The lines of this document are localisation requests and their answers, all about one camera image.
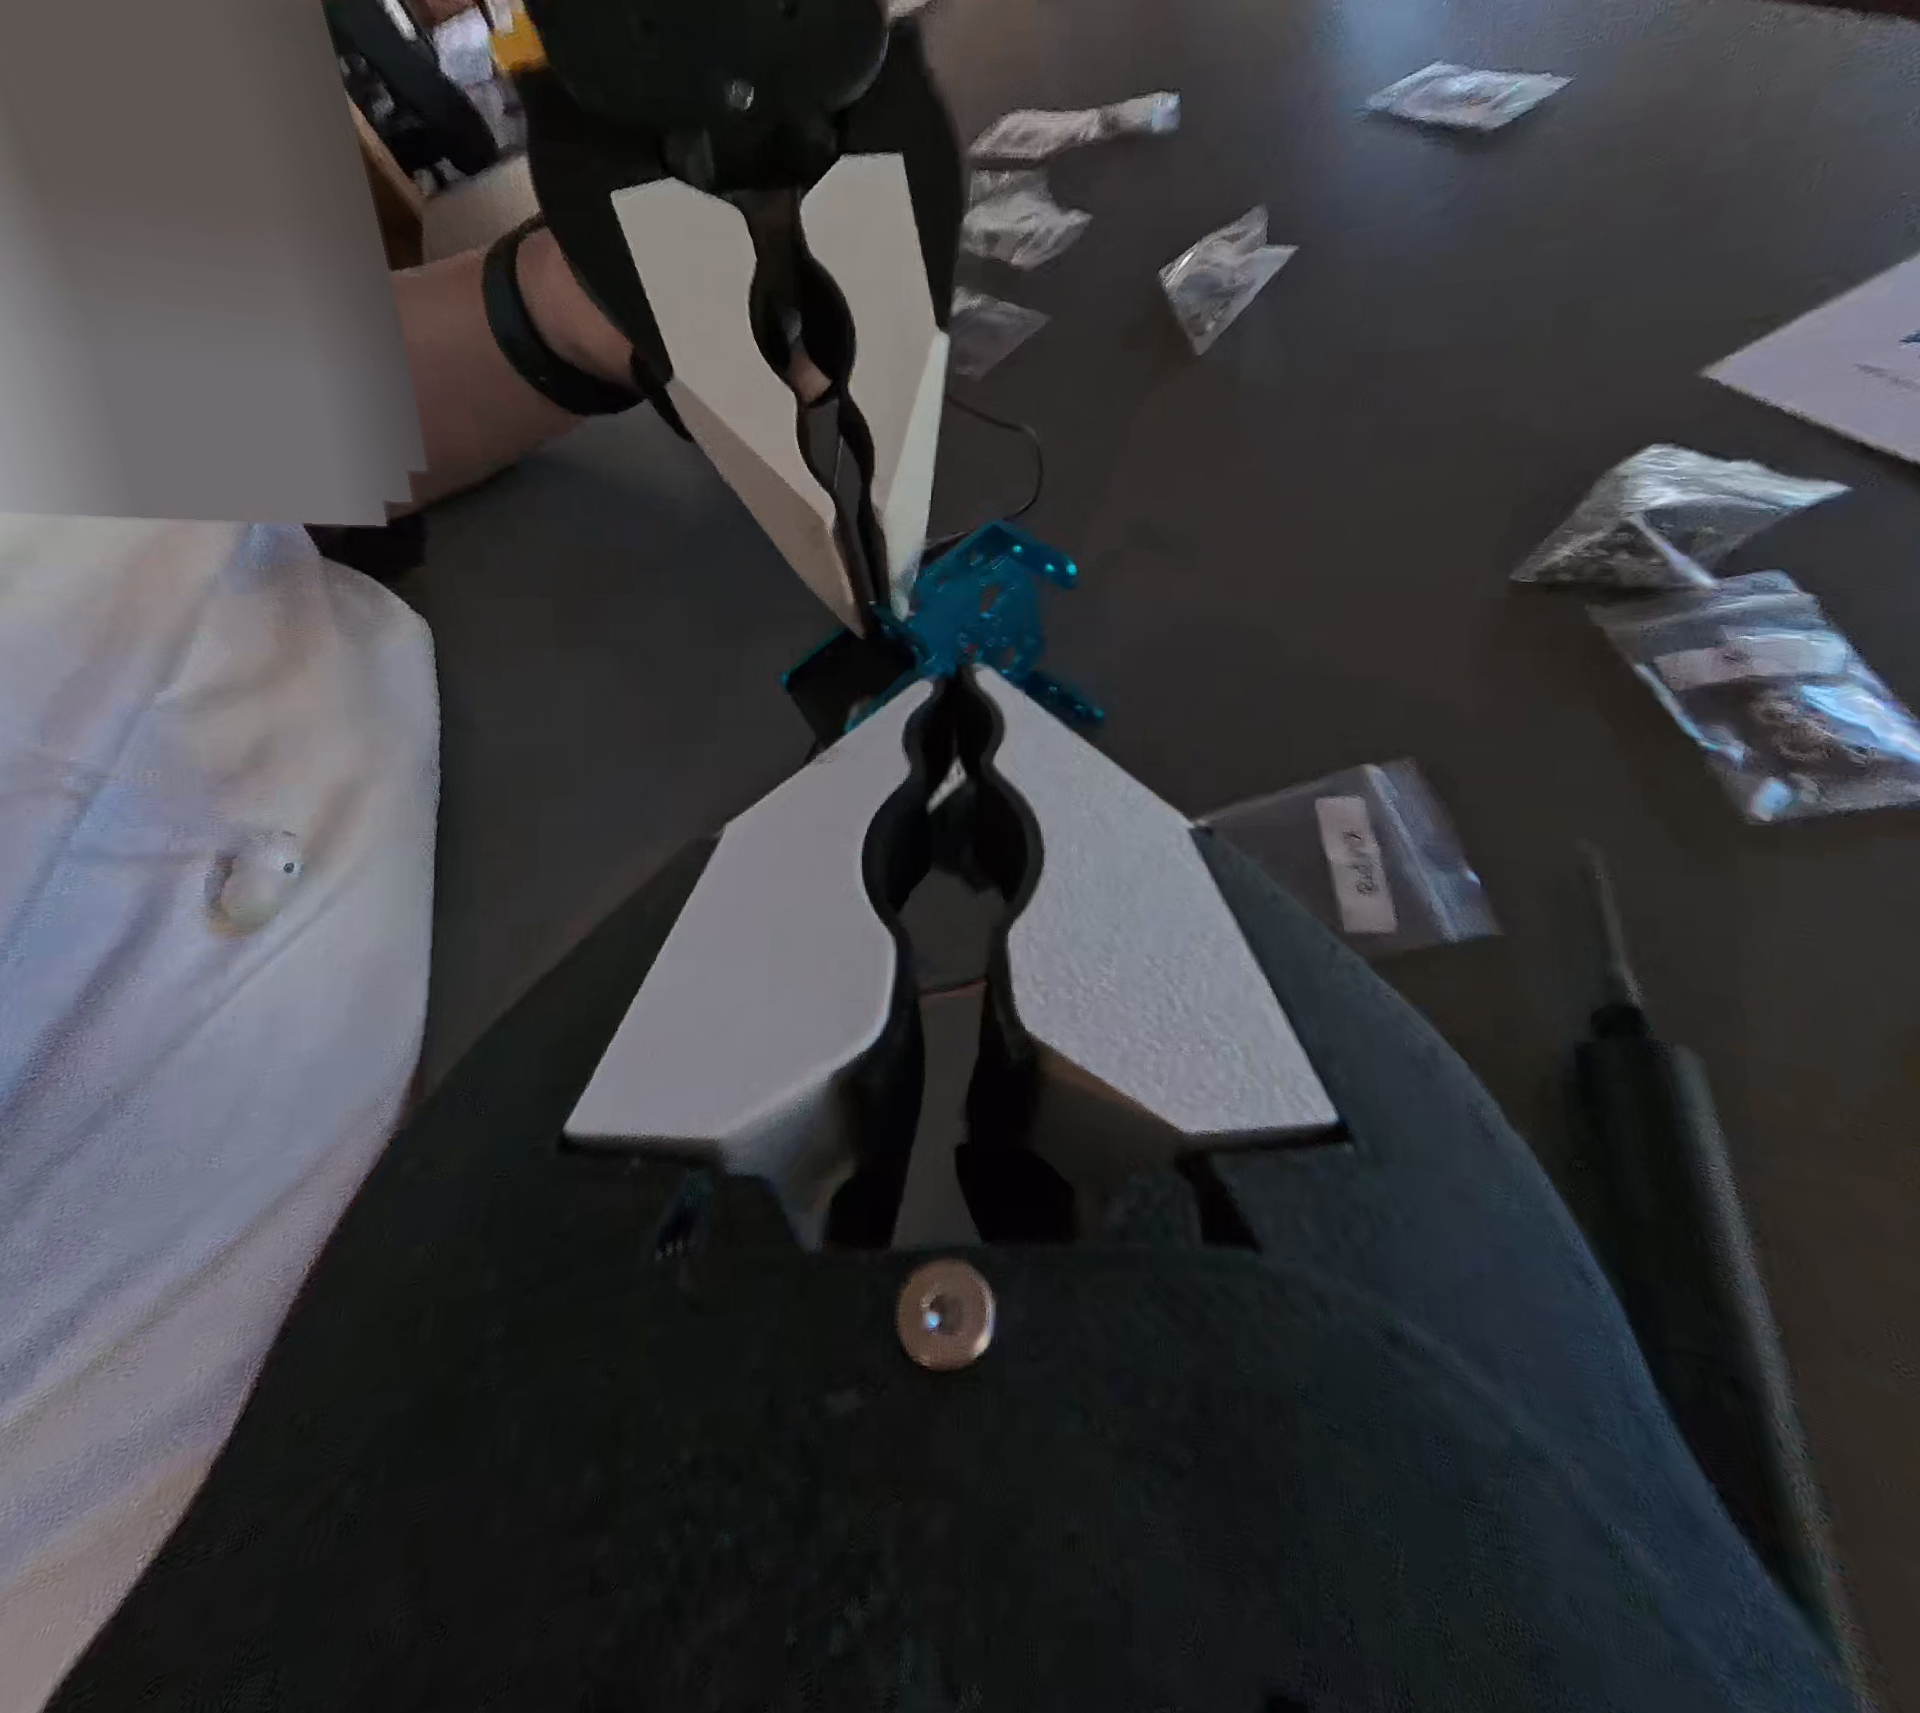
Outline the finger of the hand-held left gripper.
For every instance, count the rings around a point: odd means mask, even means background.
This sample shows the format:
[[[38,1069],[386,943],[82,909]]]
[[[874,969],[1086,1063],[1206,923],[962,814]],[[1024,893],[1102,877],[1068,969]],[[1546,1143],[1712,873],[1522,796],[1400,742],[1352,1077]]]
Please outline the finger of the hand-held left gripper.
[[[680,180],[620,188],[610,206],[670,366],[670,404],[782,560],[856,628],[862,606],[834,502],[804,460],[800,398],[756,340],[748,220]]]
[[[928,540],[950,340],[902,158],[842,156],[800,200],[800,220],[852,338],[836,386],[856,428],[868,574],[874,586],[912,586]]]

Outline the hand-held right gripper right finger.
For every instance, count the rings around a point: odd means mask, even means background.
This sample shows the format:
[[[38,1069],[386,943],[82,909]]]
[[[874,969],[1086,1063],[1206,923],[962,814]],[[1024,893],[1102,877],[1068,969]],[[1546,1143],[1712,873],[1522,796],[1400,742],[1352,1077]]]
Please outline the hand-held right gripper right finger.
[[[994,670],[956,680],[1004,903],[956,1175],[984,1241],[1072,1241],[1140,1173],[1342,1117],[1186,814]]]

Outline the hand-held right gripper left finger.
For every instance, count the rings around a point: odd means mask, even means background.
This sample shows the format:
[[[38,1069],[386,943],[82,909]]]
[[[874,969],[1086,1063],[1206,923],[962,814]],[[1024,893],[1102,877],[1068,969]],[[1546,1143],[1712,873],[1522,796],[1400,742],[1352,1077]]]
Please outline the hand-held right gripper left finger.
[[[572,1151],[766,1183],[802,1241],[892,1241],[924,1043],[902,913],[934,865],[918,680],[734,816],[566,1119]]]

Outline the black servo with blue bracket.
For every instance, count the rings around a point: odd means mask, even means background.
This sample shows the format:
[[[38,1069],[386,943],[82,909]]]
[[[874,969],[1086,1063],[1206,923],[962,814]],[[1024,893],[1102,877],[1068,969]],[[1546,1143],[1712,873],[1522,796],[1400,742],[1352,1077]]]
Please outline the black servo with blue bracket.
[[[1094,732],[1104,708],[1044,662],[1048,602],[1080,580],[1066,550],[1006,520],[978,526],[922,564],[904,614],[882,612],[866,632],[838,628],[782,674],[782,690],[814,750],[912,684],[962,668],[994,670],[1058,720]]]

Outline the person's left forearm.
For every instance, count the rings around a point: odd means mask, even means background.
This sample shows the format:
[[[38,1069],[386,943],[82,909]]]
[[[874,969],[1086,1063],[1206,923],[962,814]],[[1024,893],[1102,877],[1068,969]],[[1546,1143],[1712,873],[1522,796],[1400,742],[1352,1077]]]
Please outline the person's left forearm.
[[[530,388],[504,356],[484,306],[484,258],[470,248],[392,276],[422,446],[392,510],[484,484],[584,418]]]

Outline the dark desk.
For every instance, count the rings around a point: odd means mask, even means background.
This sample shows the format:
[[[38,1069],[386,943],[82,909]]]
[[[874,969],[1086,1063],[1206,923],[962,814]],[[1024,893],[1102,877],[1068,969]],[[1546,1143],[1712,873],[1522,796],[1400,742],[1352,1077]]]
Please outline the dark desk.
[[[1704,1059],[1764,1247],[1882,1709],[1916,1709],[1916,812],[1744,826],[1578,596],[1512,566],[1674,440],[1846,480],[1750,556],[1916,702],[1916,468],[1704,378],[1916,252],[1916,20],[1772,0],[938,0],[960,136],[1182,96],[1050,168],[1092,214],[980,280],[1050,324],[956,414],[938,532],[1016,506],[1080,564],[1048,664],[1102,746],[1204,814],[1410,756],[1492,943],[1394,961],[1572,1175],[1580,846],[1658,1023]],[[1372,116],[1432,62],[1570,84],[1486,134]],[[1158,270],[1256,204],[1296,246],[1192,356]]]

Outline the person's left hand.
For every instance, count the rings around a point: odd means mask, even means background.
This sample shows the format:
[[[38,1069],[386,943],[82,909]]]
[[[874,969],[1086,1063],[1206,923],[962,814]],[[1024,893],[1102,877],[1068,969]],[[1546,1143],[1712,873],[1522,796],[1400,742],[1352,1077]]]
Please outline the person's left hand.
[[[634,392],[634,348],[580,284],[548,226],[526,234],[516,256],[518,290],[538,338],[566,366]]]

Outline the clear screw bag white label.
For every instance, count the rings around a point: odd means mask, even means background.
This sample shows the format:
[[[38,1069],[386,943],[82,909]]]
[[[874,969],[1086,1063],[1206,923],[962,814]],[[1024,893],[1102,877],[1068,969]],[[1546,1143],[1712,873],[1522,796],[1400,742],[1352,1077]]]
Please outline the clear screw bag white label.
[[[1448,949],[1502,931],[1452,818],[1410,758],[1256,794],[1198,826],[1254,861],[1360,957]]]

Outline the white earbud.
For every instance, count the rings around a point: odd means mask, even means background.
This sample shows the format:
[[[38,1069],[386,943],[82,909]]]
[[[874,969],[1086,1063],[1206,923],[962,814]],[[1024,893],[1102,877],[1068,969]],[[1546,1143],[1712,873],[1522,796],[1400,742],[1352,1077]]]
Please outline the white earbud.
[[[300,836],[284,830],[238,836],[210,863],[204,893],[208,923],[218,933],[240,937],[276,921],[302,883],[302,848]]]

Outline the black screwdriver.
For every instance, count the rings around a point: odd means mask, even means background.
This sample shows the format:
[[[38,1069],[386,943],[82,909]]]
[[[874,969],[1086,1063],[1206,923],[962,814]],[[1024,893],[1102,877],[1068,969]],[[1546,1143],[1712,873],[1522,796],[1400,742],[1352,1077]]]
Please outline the black screwdriver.
[[[1646,1007],[1606,859],[1586,842],[1580,865],[1598,961],[1572,1061],[1608,1271],[1692,1459],[1866,1699],[1828,1511],[1706,1069]]]

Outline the person's white shirt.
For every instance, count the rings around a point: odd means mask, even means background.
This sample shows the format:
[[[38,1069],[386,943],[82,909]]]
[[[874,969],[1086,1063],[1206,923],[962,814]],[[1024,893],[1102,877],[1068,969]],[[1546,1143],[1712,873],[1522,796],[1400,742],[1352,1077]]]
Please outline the person's white shirt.
[[[42,1709],[224,1447],[420,1061],[426,624],[296,526],[4,514],[2,1677]],[[212,861],[300,836],[230,937]]]

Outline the long clear screw bag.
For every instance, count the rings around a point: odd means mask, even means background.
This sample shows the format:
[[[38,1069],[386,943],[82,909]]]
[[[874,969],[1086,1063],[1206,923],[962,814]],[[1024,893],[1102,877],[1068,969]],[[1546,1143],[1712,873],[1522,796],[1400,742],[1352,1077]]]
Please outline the long clear screw bag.
[[[1916,714],[1778,570],[1588,608],[1752,826],[1918,804]]]

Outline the bag full of screws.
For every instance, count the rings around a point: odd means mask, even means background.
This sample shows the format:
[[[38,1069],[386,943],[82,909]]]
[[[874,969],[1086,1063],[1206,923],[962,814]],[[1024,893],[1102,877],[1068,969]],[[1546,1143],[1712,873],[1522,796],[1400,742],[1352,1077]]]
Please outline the bag full of screws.
[[[1848,490],[1750,458],[1646,446],[1596,478],[1510,580],[1614,592],[1704,590],[1746,542]]]

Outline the white instruction booklet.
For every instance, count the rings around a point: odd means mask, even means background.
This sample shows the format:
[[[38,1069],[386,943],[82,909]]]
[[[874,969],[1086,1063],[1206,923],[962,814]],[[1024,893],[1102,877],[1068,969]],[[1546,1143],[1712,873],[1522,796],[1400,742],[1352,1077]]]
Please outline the white instruction booklet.
[[[1918,258],[1710,364],[1702,378],[1918,462]]]

